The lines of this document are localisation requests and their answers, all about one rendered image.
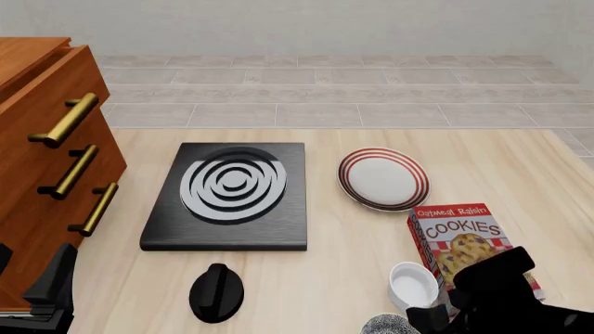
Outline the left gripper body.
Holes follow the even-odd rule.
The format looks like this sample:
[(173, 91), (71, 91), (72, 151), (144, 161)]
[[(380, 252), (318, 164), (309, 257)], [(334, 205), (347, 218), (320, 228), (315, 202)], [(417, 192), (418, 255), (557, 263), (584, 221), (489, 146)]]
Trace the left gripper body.
[(68, 334), (74, 306), (41, 305), (30, 312), (0, 311), (0, 334)]

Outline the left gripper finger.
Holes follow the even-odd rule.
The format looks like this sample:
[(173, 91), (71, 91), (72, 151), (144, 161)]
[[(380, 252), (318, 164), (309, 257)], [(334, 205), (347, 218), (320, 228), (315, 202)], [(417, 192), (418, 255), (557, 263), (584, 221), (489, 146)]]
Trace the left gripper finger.
[(5, 271), (12, 255), (13, 250), (11, 250), (6, 244), (0, 243), (0, 275), (2, 275), (2, 273)]
[(62, 244), (45, 271), (25, 291), (22, 298), (32, 307), (72, 307), (72, 282), (77, 250)]

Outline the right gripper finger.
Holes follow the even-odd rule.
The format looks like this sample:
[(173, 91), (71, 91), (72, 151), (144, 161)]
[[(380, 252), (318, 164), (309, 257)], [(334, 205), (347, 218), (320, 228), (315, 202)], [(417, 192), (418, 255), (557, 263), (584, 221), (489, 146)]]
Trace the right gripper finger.
[(432, 308), (411, 307), (406, 310), (409, 324), (421, 334), (445, 334), (449, 316), (445, 305)]

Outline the white ramekin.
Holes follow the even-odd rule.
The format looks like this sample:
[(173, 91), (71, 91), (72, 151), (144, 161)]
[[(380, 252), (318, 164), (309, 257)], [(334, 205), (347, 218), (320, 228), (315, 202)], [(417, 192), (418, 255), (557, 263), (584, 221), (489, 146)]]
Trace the white ramekin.
[(388, 296), (403, 313), (408, 308), (431, 308), (439, 296), (432, 272), (419, 263), (402, 262), (391, 269)]

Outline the black patterned bowl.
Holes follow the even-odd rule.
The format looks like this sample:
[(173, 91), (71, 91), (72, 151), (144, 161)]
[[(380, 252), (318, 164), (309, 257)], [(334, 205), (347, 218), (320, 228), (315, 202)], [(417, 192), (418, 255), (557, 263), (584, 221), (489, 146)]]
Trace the black patterned bowl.
[(420, 334), (408, 320), (396, 314), (373, 316), (361, 328), (360, 334)]

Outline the flat black stove plate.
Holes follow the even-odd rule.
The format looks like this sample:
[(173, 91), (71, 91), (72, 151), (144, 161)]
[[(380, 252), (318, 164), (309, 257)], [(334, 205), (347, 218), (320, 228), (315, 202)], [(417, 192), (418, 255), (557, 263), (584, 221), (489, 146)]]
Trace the flat black stove plate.
[(139, 245), (144, 251), (306, 251), (304, 144), (181, 144)]

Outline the white plate with red rings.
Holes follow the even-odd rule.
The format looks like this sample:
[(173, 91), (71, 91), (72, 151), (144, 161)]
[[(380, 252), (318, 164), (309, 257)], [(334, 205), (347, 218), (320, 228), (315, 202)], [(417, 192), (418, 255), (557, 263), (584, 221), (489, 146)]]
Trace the white plate with red rings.
[(420, 163), (384, 147), (349, 152), (338, 165), (337, 179), (351, 199), (376, 211), (408, 211), (431, 194), (431, 179)]

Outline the wooden drawer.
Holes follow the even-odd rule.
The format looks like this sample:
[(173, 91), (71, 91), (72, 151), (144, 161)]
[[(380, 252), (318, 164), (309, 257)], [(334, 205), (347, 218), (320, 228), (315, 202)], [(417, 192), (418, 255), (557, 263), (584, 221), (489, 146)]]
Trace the wooden drawer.
[[(64, 199), (40, 194), (57, 186), (77, 161), (73, 150), (94, 145), (98, 152)], [(41, 275), (61, 244), (78, 246), (83, 236), (68, 229), (83, 225), (100, 202), (97, 188), (117, 183), (126, 163), (113, 138), (78, 140), (60, 149), (30, 144), (15, 165), (0, 172), (0, 244), (12, 251), (0, 274), (0, 309), (24, 308), (24, 292)]]
[[(93, 110), (58, 149), (29, 142), (25, 134), (0, 135), (11, 141), (0, 147), (0, 242), (12, 250), (49, 239), (79, 245), (83, 237), (68, 225), (82, 224), (98, 200), (93, 188), (117, 183), (126, 169), (123, 154), (100, 110)], [(37, 194), (39, 186), (55, 186), (75, 158), (72, 149), (99, 149), (72, 191), (63, 200)]]
[[(71, 109), (64, 102), (81, 99), (88, 93), (99, 98), (93, 110), (100, 110), (110, 96), (89, 47), (70, 48), (63, 58), (0, 104), (0, 135), (25, 134), (28, 137), (48, 133)], [(0, 138), (0, 147), (10, 143)]]

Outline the oatmeal raisin cookies box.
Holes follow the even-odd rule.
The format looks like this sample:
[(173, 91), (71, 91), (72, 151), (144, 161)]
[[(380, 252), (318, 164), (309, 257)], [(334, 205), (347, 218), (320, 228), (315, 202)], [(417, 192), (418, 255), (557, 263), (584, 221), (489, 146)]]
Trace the oatmeal raisin cookies box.
[(513, 245), (483, 203), (418, 206), (409, 212), (409, 231), (423, 265), (439, 286), (438, 301), (449, 302), (454, 276)]

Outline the round black stove knob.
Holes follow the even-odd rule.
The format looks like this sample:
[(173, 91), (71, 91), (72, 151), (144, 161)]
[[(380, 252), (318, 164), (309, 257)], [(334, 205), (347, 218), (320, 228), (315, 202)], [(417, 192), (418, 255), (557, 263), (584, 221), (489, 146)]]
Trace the round black stove knob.
[(217, 324), (237, 313), (244, 295), (239, 275), (223, 263), (212, 263), (193, 283), (188, 302), (200, 321)]

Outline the wooden cabinet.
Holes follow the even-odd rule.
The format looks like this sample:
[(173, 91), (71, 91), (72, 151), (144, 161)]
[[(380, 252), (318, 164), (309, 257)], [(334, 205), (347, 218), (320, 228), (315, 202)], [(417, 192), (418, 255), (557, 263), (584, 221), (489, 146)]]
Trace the wooden cabinet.
[[(0, 104), (41, 71), (63, 58), (68, 49), (76, 47), (79, 46), (71, 46), (70, 39), (66, 37), (0, 38)], [(28, 307), (27, 303), (24, 308), (4, 308), (0, 311), (24, 311)]]

